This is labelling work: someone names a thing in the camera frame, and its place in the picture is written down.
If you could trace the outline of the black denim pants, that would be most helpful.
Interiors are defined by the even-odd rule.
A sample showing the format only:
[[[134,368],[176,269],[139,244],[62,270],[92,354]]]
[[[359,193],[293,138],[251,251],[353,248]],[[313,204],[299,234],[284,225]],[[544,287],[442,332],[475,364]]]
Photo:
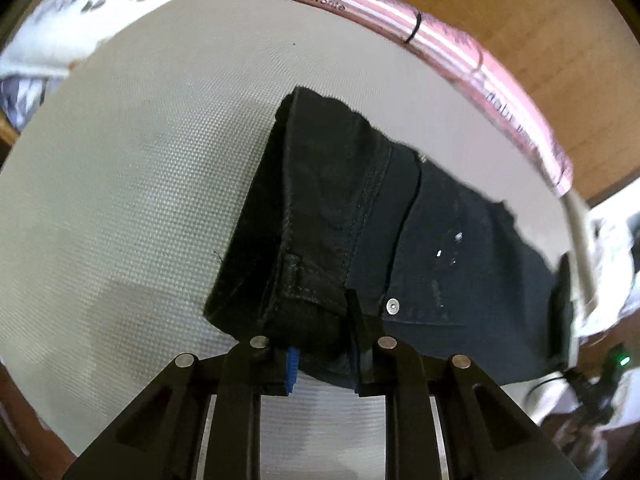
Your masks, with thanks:
[[[565,364],[570,286],[502,203],[303,87],[281,102],[205,317],[300,353],[350,388],[347,300],[424,356],[469,356],[498,384]]]

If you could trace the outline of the beige woven bed mat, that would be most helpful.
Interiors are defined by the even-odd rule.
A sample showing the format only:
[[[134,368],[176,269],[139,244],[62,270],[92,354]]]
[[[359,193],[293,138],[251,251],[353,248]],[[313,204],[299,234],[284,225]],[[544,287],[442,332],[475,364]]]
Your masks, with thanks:
[[[313,6],[174,0],[73,71],[1,174],[2,360],[74,461],[179,354],[204,360],[262,336],[235,339],[204,308],[277,110],[298,87],[506,205],[520,237],[567,274],[570,353],[557,370],[574,363],[564,195],[457,88]],[[352,358],[357,340],[393,336],[355,297],[347,312],[355,385],[306,374],[296,349],[292,393],[262,397],[257,479],[388,479],[385,400],[357,393]]]

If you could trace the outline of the pink striped Baby pillow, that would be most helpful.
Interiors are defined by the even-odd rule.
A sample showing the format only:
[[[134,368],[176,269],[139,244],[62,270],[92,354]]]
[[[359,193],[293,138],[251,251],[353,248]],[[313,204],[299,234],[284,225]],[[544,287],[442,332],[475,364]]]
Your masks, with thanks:
[[[535,102],[474,37],[400,0],[291,0],[331,12],[392,40],[465,96],[533,163],[557,196],[574,166]]]

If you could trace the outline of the bamboo wooden headboard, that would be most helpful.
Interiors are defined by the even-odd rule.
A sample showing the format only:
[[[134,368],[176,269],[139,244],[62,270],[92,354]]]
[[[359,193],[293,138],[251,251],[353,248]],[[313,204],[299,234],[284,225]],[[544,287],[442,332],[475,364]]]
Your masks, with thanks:
[[[611,0],[401,0],[468,32],[533,98],[597,203],[639,175],[639,44]]]

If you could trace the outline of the white floral pillow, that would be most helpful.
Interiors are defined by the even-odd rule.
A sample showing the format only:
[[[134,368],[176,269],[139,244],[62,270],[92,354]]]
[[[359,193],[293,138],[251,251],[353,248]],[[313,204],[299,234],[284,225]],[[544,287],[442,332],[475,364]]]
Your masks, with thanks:
[[[1,76],[65,78],[94,50],[171,0],[41,0],[1,51]]]

